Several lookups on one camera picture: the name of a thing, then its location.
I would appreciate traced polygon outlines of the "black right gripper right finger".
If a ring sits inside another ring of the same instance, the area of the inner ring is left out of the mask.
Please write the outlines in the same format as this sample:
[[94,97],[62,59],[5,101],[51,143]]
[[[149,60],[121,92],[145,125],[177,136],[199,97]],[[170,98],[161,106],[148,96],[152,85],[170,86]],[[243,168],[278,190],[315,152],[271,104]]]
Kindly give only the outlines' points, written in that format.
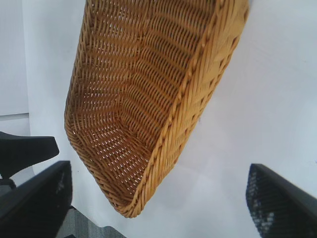
[[245,197],[261,237],[317,236],[316,198],[263,164],[250,165]]

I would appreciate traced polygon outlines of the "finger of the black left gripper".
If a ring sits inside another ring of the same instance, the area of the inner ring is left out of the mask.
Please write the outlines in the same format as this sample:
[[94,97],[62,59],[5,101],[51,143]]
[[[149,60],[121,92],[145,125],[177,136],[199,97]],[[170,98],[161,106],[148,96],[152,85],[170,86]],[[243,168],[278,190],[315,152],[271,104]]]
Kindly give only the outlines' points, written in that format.
[[8,179],[17,172],[59,154],[52,136],[17,136],[0,133],[0,175]]

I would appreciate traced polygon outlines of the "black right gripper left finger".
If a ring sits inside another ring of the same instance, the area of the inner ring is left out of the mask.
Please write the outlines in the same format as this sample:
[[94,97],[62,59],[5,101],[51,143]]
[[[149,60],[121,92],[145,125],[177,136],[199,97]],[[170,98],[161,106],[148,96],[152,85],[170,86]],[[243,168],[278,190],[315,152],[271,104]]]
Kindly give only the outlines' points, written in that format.
[[0,198],[2,238],[54,238],[72,201],[69,161],[58,161]]

